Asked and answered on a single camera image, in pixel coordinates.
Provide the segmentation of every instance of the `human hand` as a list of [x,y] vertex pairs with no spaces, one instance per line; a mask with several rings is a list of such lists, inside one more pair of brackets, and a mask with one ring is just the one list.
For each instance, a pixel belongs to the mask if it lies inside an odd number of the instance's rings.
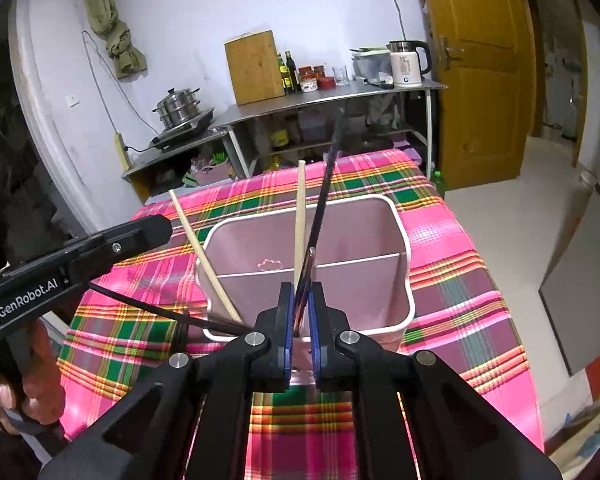
[[[56,366],[46,329],[40,320],[31,325],[29,342],[33,356],[31,370],[22,378],[22,389],[27,398],[20,407],[26,415],[40,424],[52,424],[64,412],[64,388],[60,385],[60,370]],[[18,434],[18,431],[10,424],[4,410],[16,408],[17,402],[13,386],[0,373],[0,425],[11,434]]]

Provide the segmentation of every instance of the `wall switch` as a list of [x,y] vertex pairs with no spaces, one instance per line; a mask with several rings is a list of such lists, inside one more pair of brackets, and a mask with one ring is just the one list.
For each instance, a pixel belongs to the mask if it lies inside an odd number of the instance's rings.
[[73,95],[73,94],[68,94],[64,96],[64,101],[66,102],[66,105],[71,108],[75,105],[77,105],[80,101],[78,101],[78,98]]

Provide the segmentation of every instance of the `red lid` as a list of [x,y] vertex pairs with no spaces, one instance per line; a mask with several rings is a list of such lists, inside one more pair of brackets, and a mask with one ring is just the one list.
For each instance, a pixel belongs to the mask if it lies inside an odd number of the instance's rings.
[[322,90],[336,88],[336,80],[333,77],[320,77],[318,78],[318,88]]

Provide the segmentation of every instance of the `wooden door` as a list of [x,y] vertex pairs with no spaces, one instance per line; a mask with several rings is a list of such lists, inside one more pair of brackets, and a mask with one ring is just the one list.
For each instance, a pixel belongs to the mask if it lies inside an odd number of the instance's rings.
[[441,164],[450,189],[515,178],[532,127],[521,0],[426,0],[437,51]]

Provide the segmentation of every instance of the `fingernail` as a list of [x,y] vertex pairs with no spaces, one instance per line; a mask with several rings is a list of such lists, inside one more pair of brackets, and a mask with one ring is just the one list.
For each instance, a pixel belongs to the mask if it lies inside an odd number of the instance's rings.
[[0,403],[4,408],[12,408],[13,407],[13,392],[11,388],[6,384],[0,385]]

